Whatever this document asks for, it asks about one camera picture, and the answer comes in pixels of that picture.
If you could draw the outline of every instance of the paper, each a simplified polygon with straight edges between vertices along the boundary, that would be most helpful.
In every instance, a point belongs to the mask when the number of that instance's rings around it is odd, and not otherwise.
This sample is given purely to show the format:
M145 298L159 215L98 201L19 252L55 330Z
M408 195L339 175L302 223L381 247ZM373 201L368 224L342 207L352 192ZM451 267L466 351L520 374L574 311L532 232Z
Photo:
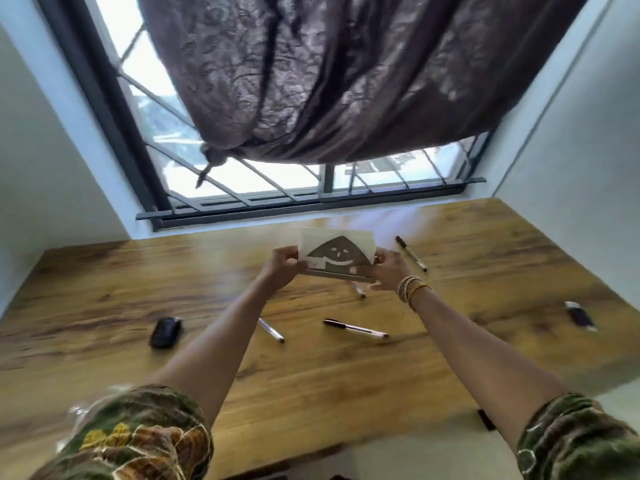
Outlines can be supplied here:
M308 274L346 279L330 274L350 275L352 266L372 266L375 255L372 231L303 228L300 233L298 258L309 263ZM370 275L366 271L361 277Z

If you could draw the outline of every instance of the pen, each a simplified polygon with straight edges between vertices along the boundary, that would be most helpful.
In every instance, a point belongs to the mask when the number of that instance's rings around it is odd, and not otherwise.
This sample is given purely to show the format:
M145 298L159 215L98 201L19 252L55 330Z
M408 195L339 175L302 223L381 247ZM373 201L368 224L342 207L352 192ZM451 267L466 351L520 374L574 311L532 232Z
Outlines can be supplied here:
M284 343L284 337L279 334L274 328L272 328L267 322L265 322L262 318L258 318L258 323L262 325L262 328L269 332L269 335L274 337L281 344Z
M402 246L402 249L404 249L405 252L407 254L409 254L409 257L411 257L411 259L413 259L415 261L415 263L418 266L420 266L420 268L422 268L422 270L426 273L427 272L427 266L425 266L425 264L422 261L420 261L420 258L413 253L411 248L406 245L406 242L404 242L403 238L400 237L399 235L396 235L396 241L398 242L398 244L400 244Z
M389 334L385 333L383 331L369 330L368 328L363 328L363 327L359 327L359 326L355 326L355 325L348 325L347 323L338 322L338 320L332 320L330 318L322 320L322 322L325 325L334 326L336 328L346 328L347 330L354 330L354 331L359 331L359 332L363 332L363 333L370 333L371 335L375 335L376 337L382 337L383 339L388 339L388 337L389 337Z
M364 291L362 291L362 289L360 288L359 284L357 284L355 281L352 281L351 284L353 285L354 288L356 288L356 291L358 293L358 296L360 297L360 299L364 299L367 297L367 294L364 293Z

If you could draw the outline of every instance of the floral sleeve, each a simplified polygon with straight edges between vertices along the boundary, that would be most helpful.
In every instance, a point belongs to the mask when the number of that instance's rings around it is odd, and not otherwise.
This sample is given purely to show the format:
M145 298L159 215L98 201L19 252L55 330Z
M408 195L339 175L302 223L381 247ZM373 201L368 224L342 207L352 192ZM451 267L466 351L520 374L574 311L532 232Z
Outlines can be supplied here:
M567 394L544 405L518 442L525 480L640 479L640 438L600 405Z
M198 405L174 389L148 385L101 407L31 480L197 480L212 454Z

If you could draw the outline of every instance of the wood grain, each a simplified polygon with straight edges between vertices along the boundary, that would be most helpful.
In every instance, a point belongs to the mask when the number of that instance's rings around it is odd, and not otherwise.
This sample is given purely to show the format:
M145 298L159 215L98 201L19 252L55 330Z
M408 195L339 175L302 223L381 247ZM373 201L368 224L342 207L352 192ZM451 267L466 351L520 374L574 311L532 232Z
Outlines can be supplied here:
M400 234L446 300L563 376L588 382L591 372L640 355L635 309L495 199L48 251L0 324L7 478L26 478L53 454L71 405L139 383L167 361L147 345L156 318L183 318L184 347L257 275L269 250L296 244L305 226L371 229L388 248ZM572 325L565 300L581 303L601 332ZM214 425L210 479L476 407L392 294L361 301L349 283L299 276L263 317L286 343L256 330ZM328 328L324 318L391 338Z

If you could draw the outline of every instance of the window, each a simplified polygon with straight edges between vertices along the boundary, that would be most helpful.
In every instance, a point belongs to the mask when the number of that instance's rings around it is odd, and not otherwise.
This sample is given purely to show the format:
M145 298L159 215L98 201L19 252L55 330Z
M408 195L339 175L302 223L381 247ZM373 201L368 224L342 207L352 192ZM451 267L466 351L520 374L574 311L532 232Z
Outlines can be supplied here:
M207 164L136 0L38 0L156 229L460 193L487 135L339 166Z

